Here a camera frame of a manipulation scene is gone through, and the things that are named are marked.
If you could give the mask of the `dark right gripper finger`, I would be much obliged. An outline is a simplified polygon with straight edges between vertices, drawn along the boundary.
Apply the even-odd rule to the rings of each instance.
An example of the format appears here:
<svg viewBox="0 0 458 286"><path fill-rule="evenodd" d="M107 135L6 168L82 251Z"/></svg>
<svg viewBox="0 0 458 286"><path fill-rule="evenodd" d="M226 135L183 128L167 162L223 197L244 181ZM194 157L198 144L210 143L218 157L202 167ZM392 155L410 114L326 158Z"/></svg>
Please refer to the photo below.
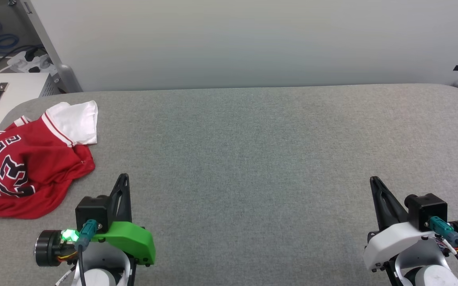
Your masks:
<svg viewBox="0 0 458 286"><path fill-rule="evenodd" d="M374 202L378 230L382 231L388 227L388 207L386 200L389 190L379 177L370 177L371 195Z"/></svg>
<svg viewBox="0 0 458 286"><path fill-rule="evenodd" d="M387 225L389 228L390 226L403 223L408 221L408 213L405 208L401 205L401 203L396 199L396 197L392 194L389 190L387 199L385 199L387 207L388 207L388 219Z"/></svg>

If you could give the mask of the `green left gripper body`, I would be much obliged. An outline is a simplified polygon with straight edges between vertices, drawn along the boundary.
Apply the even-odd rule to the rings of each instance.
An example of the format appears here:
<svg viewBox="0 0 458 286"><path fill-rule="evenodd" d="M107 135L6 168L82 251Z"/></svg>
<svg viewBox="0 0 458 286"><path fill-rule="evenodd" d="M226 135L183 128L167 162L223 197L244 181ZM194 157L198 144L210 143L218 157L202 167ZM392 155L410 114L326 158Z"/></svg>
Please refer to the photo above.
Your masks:
<svg viewBox="0 0 458 286"><path fill-rule="evenodd" d="M133 256L139 265L155 264L156 248L153 235L132 222L113 222L108 232L94 235L90 243L100 240Z"/></svg>

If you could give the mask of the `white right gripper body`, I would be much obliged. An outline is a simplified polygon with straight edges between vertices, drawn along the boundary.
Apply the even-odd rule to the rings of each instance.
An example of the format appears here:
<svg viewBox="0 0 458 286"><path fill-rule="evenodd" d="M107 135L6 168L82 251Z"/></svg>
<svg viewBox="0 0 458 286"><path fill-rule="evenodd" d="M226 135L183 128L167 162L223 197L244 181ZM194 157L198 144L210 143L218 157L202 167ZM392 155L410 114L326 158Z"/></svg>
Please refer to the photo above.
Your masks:
<svg viewBox="0 0 458 286"><path fill-rule="evenodd" d="M433 231L420 232L411 223L397 223L372 237L363 252L367 270L396 258L398 270L439 265L450 270Z"/></svg>

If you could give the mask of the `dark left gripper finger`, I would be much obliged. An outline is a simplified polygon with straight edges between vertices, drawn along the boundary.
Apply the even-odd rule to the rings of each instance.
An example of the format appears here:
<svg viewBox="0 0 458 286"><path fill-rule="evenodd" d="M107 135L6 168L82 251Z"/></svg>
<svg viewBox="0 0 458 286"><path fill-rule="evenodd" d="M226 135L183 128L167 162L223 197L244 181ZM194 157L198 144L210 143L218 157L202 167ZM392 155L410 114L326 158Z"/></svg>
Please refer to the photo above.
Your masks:
<svg viewBox="0 0 458 286"><path fill-rule="evenodd" d="M118 208L119 208L119 199L121 196L121 189L124 186L124 174L120 174L114 187L110 193L110 205L109 205L109 214L111 214L112 221L116 221Z"/></svg>
<svg viewBox="0 0 458 286"><path fill-rule="evenodd" d="M122 217L124 221L132 222L132 205L131 205L131 196L130 196L130 181L129 175L124 174L124 179L122 183Z"/></svg>

